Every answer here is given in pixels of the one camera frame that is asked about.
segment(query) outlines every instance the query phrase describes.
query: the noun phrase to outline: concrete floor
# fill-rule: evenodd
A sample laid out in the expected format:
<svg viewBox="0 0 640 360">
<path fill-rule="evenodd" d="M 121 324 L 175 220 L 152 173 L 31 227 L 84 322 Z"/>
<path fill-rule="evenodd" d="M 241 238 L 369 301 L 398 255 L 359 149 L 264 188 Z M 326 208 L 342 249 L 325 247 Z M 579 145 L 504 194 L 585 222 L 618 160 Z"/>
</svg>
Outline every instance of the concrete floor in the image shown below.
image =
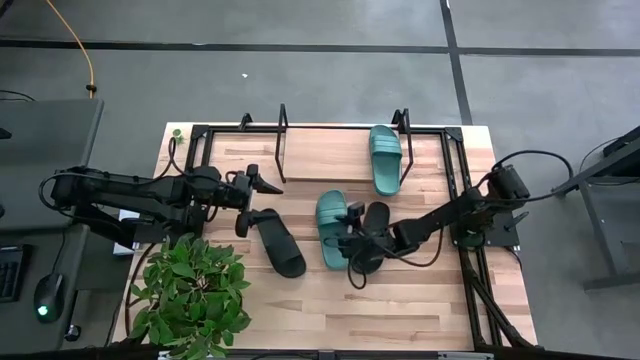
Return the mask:
<svg viewBox="0 0 640 360">
<path fill-rule="evenodd" d="M 634 0 L 449 0 L 459 46 L 635 49 Z M 446 46 L 438 0 L 58 0 L 84 39 L 219 44 Z M 17 0 L 0 36 L 69 39 L 44 2 Z M 90 52 L 105 114 L 92 166 L 150 175 L 168 121 L 386 123 L 411 109 L 423 124 L 460 124 L 446 54 Z M 593 146 L 639 124 L 640 57 L 461 56 L 472 120 L 496 156 L 535 148 L 577 166 Z M 40 100 L 86 96 L 79 51 L 0 49 L 0 88 Z M 127 154 L 135 153 L 131 158 Z M 534 193 L 566 173 L 551 160 L 514 162 Z M 585 293 L 604 261 L 579 194 L 529 204 L 519 225 L 524 277 L 541 345 L 637 358 L 640 287 Z M 113 302 L 91 312 L 106 333 Z M 94 330 L 96 344 L 104 335 Z"/>
</svg>

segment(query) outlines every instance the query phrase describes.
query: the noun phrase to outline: orange cable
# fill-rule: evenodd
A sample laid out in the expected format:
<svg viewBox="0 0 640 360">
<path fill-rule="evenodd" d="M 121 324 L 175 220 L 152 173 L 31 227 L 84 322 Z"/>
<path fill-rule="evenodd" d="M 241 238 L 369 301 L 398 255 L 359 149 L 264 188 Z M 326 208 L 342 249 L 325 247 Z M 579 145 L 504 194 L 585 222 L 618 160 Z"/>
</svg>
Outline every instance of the orange cable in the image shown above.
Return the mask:
<svg viewBox="0 0 640 360">
<path fill-rule="evenodd" d="M 89 85 L 87 85 L 87 90 L 89 91 L 89 99 L 93 99 L 93 94 L 96 91 L 96 87 L 95 87 L 95 84 L 94 84 L 94 81 L 93 81 L 93 65 L 91 64 L 91 59 L 89 58 L 89 54 L 87 54 L 87 50 L 85 50 L 84 45 L 82 45 L 82 41 L 80 41 L 80 39 L 78 38 L 76 33 L 73 31 L 71 26 L 69 26 L 69 24 L 64 19 L 62 14 L 60 14 L 60 12 L 58 12 L 58 9 L 56 9 L 56 7 L 53 6 L 53 4 L 51 3 L 50 0 L 45 0 L 45 1 L 47 2 L 47 4 L 49 4 L 49 6 L 51 7 L 51 10 L 53 10 L 53 12 L 56 13 L 56 15 L 58 15 L 58 18 L 60 19 L 60 21 L 62 21 L 64 26 L 67 27 L 67 29 L 69 30 L 71 35 L 73 35 L 74 39 L 76 39 L 76 42 L 78 43 L 78 46 L 80 47 L 80 50 L 82 50 L 82 53 L 84 54 L 85 59 L 87 59 L 87 64 L 89 65 Z"/>
</svg>

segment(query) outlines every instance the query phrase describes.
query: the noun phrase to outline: keyboard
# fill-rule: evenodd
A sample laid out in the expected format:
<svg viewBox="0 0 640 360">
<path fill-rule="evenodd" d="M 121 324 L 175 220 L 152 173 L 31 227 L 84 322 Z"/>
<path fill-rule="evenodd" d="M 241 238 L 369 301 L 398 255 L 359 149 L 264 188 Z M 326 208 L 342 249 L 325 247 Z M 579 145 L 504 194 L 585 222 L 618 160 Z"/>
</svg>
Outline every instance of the keyboard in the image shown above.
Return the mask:
<svg viewBox="0 0 640 360">
<path fill-rule="evenodd" d="M 28 245 L 0 247 L 0 303 L 18 300 L 28 249 Z"/>
</svg>

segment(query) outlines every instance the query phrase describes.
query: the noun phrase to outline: teal slide sandal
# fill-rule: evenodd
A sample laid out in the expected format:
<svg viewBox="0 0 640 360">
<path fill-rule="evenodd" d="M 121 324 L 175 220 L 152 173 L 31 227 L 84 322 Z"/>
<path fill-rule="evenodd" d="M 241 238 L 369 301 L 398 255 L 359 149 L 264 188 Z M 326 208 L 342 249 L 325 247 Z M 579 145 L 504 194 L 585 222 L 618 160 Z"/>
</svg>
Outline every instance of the teal slide sandal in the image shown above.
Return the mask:
<svg viewBox="0 0 640 360">
<path fill-rule="evenodd" d="M 322 256 L 331 270 L 347 268 L 347 259 L 342 257 L 340 249 L 337 248 L 337 238 L 347 235 L 347 225 L 336 219 L 336 216 L 341 215 L 347 215 L 347 201 L 344 199 L 344 194 L 339 190 L 330 190 L 322 194 L 316 204 L 316 222 L 322 245 Z"/>
<path fill-rule="evenodd" d="M 402 148 L 393 130 L 384 125 L 371 128 L 369 153 L 376 192 L 384 196 L 395 195 L 400 191 Z"/>
</svg>

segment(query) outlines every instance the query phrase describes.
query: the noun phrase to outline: wooden tabletop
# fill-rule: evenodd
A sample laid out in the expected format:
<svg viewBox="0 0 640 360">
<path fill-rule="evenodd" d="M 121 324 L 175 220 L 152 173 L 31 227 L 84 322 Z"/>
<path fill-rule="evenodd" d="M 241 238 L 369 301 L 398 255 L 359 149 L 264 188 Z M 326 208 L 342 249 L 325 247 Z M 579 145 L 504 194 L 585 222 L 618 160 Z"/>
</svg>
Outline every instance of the wooden tabletop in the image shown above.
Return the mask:
<svg viewBox="0 0 640 360">
<path fill-rule="evenodd" d="M 174 129 L 181 129 L 186 139 L 176 152 L 177 163 L 184 164 L 192 126 L 193 123 L 167 124 L 156 175 L 167 164 L 167 144 Z M 322 193 L 331 189 L 342 190 L 348 202 L 385 202 L 391 209 L 392 221 L 420 217 L 449 201 L 439 139 L 433 135 L 414 135 L 413 169 L 397 195 L 381 197 L 367 180 L 368 172 L 363 170 L 370 166 L 368 159 L 361 158 L 367 156 L 368 142 L 363 139 L 366 140 L 368 130 L 322 130 L 322 134 L 318 129 L 291 130 L 294 129 L 290 129 L 282 139 L 285 176 L 291 174 L 292 177 L 287 177 L 286 184 L 280 181 L 274 161 L 275 134 L 216 134 L 214 137 L 211 165 L 222 174 L 230 170 L 244 170 L 248 164 L 255 163 L 267 182 L 284 190 L 283 195 L 254 194 L 252 208 L 277 210 L 307 262 L 307 272 L 299 278 L 287 279 L 278 275 L 269 263 L 257 229 L 250 230 L 246 239 L 235 236 L 235 210 L 221 210 L 216 219 L 205 226 L 203 237 L 209 243 L 231 244 L 236 252 L 245 255 L 242 261 L 247 267 L 246 279 L 252 283 L 245 290 L 244 307 L 253 321 L 236 336 L 234 347 L 471 350 L 460 261 L 457 250 L 450 243 L 448 231 L 445 230 L 440 258 L 433 266 L 415 268 L 387 259 L 379 271 L 368 277 L 368 284 L 363 290 L 356 290 L 350 285 L 346 272 L 326 268 L 317 237 L 315 204 Z M 472 182 L 475 183 L 495 161 L 489 130 L 484 126 L 463 126 L 462 131 Z M 321 151 L 318 152 L 318 143 L 323 137 L 331 139 L 334 144 L 351 144 L 354 147 L 352 156 L 345 156 L 349 154 L 349 147 L 345 150 L 344 147 L 320 144 Z M 400 136 L 400 140 L 406 166 L 406 139 Z M 322 174 L 318 175 L 314 165 L 322 164 L 326 157 L 336 157 L 339 161 L 332 160 L 333 166 L 325 164 Z M 308 167 L 307 172 L 300 168 L 303 163 Z M 295 181 L 293 178 L 306 180 Z M 416 262 L 430 260 L 437 247 L 437 236 L 433 234 L 407 258 Z M 504 249 L 486 248 L 486 252 L 496 302 L 521 334 L 535 343 L 518 263 Z M 140 252 L 136 254 L 132 267 L 139 256 Z M 141 277 L 136 279 L 136 283 L 144 286 Z M 489 341 L 484 306 L 479 305 L 479 311 L 483 334 Z M 113 339 L 117 341 L 124 337 L 124 314 L 121 311 Z"/>
</svg>

